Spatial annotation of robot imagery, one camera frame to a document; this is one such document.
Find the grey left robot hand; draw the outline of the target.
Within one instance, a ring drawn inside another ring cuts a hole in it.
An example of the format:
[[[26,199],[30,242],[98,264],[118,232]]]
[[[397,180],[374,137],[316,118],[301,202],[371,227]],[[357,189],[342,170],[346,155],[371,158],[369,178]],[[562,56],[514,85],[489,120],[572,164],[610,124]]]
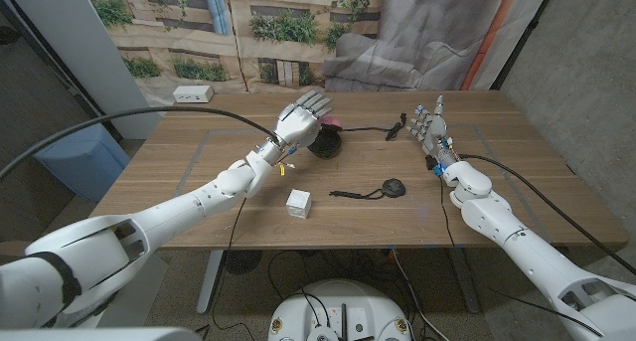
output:
[[[268,137],[256,154],[273,165],[286,148],[311,144],[321,128],[320,119],[332,111],[331,102],[332,98],[319,90],[310,90],[298,97],[280,112],[274,137]]]

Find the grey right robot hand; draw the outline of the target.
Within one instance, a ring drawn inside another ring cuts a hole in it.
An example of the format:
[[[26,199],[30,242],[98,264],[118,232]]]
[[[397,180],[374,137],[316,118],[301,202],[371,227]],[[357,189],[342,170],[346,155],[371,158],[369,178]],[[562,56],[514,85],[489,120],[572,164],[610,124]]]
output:
[[[458,162],[459,157],[451,150],[443,108],[442,94],[437,98],[433,112],[419,105],[415,109],[415,118],[410,120],[406,129],[421,144],[423,152],[445,169]]]

